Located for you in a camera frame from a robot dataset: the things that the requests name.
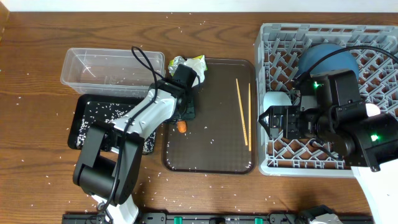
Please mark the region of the light blue rice bowl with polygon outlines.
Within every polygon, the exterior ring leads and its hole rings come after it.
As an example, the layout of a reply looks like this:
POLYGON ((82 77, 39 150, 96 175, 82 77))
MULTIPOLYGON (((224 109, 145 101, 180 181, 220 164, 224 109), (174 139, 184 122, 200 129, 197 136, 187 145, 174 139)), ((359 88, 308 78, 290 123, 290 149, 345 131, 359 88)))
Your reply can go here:
POLYGON ((291 106, 289 96, 281 91, 268 91, 263 97, 263 110, 267 111, 271 106, 291 106))

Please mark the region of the wooden chopstick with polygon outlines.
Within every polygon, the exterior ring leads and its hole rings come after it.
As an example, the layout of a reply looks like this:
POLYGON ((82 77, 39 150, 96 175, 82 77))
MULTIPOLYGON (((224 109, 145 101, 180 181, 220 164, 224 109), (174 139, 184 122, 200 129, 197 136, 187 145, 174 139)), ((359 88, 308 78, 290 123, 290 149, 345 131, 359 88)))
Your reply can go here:
POLYGON ((245 120, 244 120, 243 104, 242 104, 241 92, 240 92, 240 88, 239 88, 239 81, 237 78, 236 78, 236 89, 237 89, 237 95, 238 95, 239 112, 240 112, 240 116, 241 116, 241 124, 242 124, 242 129, 243 129, 244 143, 245 143, 245 146, 248 146, 248 137, 246 134, 246 125, 245 125, 245 120))
POLYGON ((252 137, 251 137, 251 84, 248 83, 248 149, 252 151, 252 137))

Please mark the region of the blue plate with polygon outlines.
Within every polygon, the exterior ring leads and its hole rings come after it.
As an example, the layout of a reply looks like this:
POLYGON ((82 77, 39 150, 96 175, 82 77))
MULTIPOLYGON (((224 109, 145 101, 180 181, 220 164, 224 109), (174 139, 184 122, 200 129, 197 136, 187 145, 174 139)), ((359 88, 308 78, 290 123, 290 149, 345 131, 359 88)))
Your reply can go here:
MULTIPOLYGON (((336 44, 320 44, 310 47, 300 56, 298 60, 298 71, 295 78, 299 77, 303 72, 306 72, 312 65, 319 61, 322 57, 342 49, 342 46, 336 44)), ((359 65, 354 56, 349 52, 342 52, 331 56, 317 65, 310 73, 318 74, 322 72, 329 72, 332 70, 349 69, 354 71, 356 79, 359 78, 359 65)))

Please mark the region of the pale cup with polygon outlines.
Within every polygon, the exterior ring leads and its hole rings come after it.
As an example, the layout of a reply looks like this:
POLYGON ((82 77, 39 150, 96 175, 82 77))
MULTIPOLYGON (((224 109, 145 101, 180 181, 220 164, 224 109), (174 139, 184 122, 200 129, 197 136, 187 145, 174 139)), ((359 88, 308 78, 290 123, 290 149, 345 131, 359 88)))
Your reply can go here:
POLYGON ((381 110, 373 103, 366 103, 366 113, 369 117, 371 117, 381 114, 381 110))

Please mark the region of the foil and paper wrapper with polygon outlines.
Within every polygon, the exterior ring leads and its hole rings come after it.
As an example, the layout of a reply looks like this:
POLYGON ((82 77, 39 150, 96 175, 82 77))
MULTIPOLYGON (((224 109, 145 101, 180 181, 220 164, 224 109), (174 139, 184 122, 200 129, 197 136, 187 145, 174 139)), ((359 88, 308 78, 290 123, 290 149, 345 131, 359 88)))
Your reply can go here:
POLYGON ((171 76, 174 75, 174 73, 177 70, 177 67, 180 64, 192 68, 197 73, 197 77, 195 78, 192 87, 195 87, 205 81, 205 71, 207 71, 207 65, 205 62, 204 55, 199 55, 197 57, 188 58, 188 59, 184 59, 182 56, 176 56, 173 60, 169 62, 168 69, 171 76))

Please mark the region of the orange carrot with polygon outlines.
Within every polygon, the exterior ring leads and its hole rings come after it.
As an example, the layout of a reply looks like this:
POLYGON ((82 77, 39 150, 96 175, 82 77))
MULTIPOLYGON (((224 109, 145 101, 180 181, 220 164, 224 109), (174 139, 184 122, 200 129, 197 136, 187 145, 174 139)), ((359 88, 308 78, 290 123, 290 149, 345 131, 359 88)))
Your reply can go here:
POLYGON ((178 121, 177 122, 177 129, 180 133, 186 133, 187 132, 187 123, 186 121, 178 121))

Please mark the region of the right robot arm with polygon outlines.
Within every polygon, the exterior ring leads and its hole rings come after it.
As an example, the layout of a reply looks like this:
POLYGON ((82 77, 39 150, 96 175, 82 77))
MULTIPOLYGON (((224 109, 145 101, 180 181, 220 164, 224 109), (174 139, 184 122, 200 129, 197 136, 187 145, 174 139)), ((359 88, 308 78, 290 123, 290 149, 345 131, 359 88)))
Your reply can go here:
POLYGON ((375 223, 397 223, 397 120, 389 113, 370 116, 352 70, 311 75, 305 72, 294 86, 300 103, 270 93, 269 106, 258 121, 275 139, 329 142, 337 159, 351 167, 375 223))

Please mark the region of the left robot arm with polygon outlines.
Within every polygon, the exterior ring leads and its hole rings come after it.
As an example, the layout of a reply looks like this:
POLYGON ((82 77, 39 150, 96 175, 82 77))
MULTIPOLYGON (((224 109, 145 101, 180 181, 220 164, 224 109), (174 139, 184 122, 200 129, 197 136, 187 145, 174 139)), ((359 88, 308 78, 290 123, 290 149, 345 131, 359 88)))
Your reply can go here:
POLYGON ((147 96, 124 116, 88 129, 73 173, 73 183, 97 203, 98 223, 135 223, 139 209, 131 193, 141 164, 144 142, 164 123, 195 117, 193 86, 200 77, 180 64, 174 75, 156 80, 147 96))

